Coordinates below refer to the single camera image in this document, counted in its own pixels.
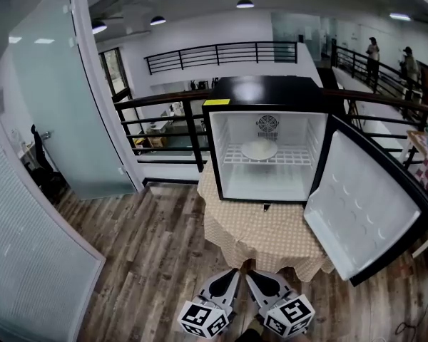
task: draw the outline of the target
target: ceiling light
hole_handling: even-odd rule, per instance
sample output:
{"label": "ceiling light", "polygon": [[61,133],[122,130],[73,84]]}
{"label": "ceiling light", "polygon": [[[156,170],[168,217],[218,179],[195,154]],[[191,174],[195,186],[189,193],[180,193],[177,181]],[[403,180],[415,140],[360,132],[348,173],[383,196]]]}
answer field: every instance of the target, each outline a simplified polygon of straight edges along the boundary
{"label": "ceiling light", "polygon": [[151,20],[151,26],[156,26],[157,24],[165,23],[166,20],[160,15],[154,16]]}
{"label": "ceiling light", "polygon": [[251,0],[239,0],[236,7],[240,9],[253,8],[254,3]]}
{"label": "ceiling light", "polygon": [[54,42],[53,39],[47,39],[47,38],[39,38],[35,41],[35,43],[38,43],[38,44],[50,44],[52,42]]}
{"label": "ceiling light", "polygon": [[101,20],[92,21],[92,33],[93,34],[100,33],[101,31],[104,31],[106,28],[108,28],[108,27]]}
{"label": "ceiling light", "polygon": [[22,37],[8,37],[8,42],[9,43],[17,43],[22,39]]}
{"label": "ceiling light", "polygon": [[406,15],[406,14],[395,14],[395,13],[391,13],[390,14],[390,18],[396,19],[396,20],[404,20],[404,21],[410,21],[411,20],[411,18],[409,17],[409,15]]}

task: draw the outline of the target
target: cable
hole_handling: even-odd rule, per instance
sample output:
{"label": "cable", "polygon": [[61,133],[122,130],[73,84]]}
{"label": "cable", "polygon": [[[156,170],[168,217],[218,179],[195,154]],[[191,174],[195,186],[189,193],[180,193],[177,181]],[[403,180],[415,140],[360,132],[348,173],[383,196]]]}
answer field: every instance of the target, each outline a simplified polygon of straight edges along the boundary
{"label": "cable", "polygon": [[423,318],[427,315],[427,311],[428,311],[428,304],[427,304],[427,307],[425,308],[425,312],[423,313],[422,317],[419,320],[419,323],[413,326],[412,324],[407,324],[406,322],[402,322],[394,330],[394,334],[398,336],[399,334],[403,333],[406,329],[412,329],[414,331],[414,334],[412,335],[410,342],[413,342],[413,340],[415,339],[415,336],[417,335],[417,328],[423,322]]}

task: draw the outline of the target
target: wire shelf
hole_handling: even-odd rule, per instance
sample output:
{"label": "wire shelf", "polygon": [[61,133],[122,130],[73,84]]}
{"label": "wire shelf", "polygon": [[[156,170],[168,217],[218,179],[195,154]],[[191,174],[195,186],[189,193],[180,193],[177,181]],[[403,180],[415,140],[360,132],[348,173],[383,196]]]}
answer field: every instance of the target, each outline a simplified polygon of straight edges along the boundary
{"label": "wire shelf", "polygon": [[281,145],[274,157],[263,161],[247,158],[241,152],[241,147],[242,145],[228,145],[223,163],[311,166],[309,152],[304,145]]}

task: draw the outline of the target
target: open fridge door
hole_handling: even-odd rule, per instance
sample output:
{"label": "open fridge door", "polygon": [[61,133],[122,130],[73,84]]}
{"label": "open fridge door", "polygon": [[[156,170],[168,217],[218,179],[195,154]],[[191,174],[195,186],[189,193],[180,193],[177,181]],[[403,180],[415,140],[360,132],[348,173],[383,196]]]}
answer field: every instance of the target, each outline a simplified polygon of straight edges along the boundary
{"label": "open fridge door", "polygon": [[343,280],[360,284],[428,228],[428,194],[378,144],[331,116],[305,219]]}

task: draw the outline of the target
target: beige tablecloth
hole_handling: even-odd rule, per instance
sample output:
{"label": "beige tablecloth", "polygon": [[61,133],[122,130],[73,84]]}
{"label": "beige tablecloth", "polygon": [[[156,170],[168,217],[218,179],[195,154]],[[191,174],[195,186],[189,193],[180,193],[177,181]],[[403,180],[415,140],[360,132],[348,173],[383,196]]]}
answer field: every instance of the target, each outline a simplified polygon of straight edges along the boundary
{"label": "beige tablecloth", "polygon": [[298,204],[220,201],[211,161],[205,166],[198,193],[206,202],[205,238],[222,249],[231,267],[255,259],[258,270],[278,272],[289,266],[301,281],[333,265],[303,218]]}

